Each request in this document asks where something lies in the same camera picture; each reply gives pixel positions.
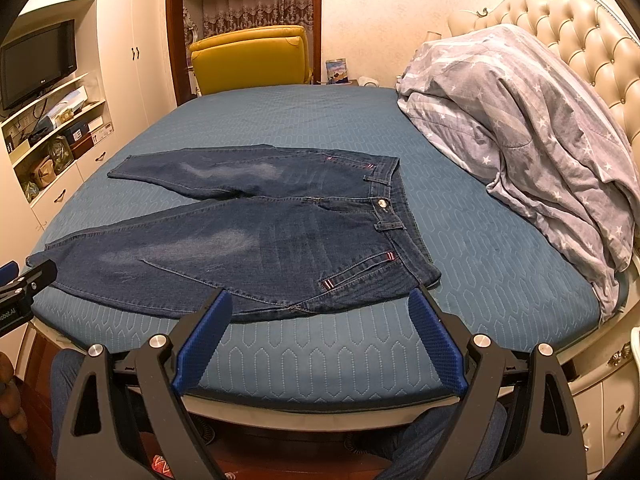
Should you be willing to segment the dark blue denim jeans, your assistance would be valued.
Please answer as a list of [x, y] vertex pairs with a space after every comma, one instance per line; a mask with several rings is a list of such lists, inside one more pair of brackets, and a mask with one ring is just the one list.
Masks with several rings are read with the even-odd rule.
[[178, 318], [221, 288], [233, 321], [246, 323], [377, 304], [440, 278], [395, 157], [184, 148], [130, 156], [111, 177], [186, 204], [68, 234], [28, 257], [53, 261], [55, 286], [76, 297]]

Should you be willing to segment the white bedside cabinet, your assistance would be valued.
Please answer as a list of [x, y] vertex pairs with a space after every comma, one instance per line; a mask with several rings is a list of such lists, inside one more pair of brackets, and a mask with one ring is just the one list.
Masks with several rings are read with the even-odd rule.
[[587, 464], [587, 478], [597, 479], [622, 457], [639, 426], [639, 327], [608, 360], [570, 384]]

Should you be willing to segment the person's leg in jeans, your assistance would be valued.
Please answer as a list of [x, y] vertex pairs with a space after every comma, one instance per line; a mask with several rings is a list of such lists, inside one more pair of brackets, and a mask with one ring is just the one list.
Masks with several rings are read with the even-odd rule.
[[[456, 407], [454, 405], [431, 408], [419, 416], [397, 437], [387, 441], [385, 453], [392, 462], [390, 466], [376, 476], [377, 479], [417, 479], [427, 464], [437, 445], [444, 440], [445, 430], [449, 427]], [[471, 476], [484, 474], [489, 470], [498, 450], [504, 426], [506, 409], [497, 403], [491, 414], [490, 423], [477, 452]]]

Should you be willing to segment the teal quilted bed mattress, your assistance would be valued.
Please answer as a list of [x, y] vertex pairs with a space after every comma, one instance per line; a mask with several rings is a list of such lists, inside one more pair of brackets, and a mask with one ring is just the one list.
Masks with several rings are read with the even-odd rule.
[[440, 393], [407, 297], [506, 348], [592, 332], [588, 282], [527, 221], [436, 151], [388, 89], [285, 86], [176, 108], [83, 184], [32, 263], [58, 279], [42, 322], [137, 348], [216, 287], [233, 318], [201, 396], [294, 410]]

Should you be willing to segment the white wardrobe shelf unit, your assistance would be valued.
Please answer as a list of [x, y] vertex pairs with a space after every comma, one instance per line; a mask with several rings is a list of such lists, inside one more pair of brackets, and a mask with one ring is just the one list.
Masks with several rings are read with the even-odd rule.
[[3, 218], [43, 230], [120, 148], [176, 106], [165, 0], [28, 0], [4, 44], [75, 21], [76, 70], [1, 105]]

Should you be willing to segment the black flat-screen television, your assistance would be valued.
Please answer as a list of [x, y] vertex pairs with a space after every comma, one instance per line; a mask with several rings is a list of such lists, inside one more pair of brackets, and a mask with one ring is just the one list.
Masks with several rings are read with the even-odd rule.
[[75, 21], [49, 25], [1, 47], [1, 105], [21, 105], [77, 68]]

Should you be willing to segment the small picture box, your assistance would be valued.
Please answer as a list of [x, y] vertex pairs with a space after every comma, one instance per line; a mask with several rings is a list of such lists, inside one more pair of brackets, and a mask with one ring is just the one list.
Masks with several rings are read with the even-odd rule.
[[344, 58], [326, 60], [326, 82], [328, 84], [347, 84], [348, 69]]

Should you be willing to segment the grey star-print duvet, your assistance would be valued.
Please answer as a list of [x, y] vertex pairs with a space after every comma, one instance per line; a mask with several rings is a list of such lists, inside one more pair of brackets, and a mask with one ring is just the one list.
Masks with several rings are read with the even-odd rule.
[[396, 91], [434, 148], [536, 226], [612, 318], [639, 226], [639, 175], [597, 93], [514, 25], [427, 41]]

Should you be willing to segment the cream tufted headboard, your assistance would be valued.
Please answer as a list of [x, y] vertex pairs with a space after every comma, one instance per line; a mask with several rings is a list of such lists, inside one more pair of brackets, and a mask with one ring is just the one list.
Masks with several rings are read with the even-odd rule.
[[590, 84], [639, 155], [639, 39], [602, 0], [502, 0], [495, 9], [454, 11], [454, 36], [499, 24], [527, 30]]

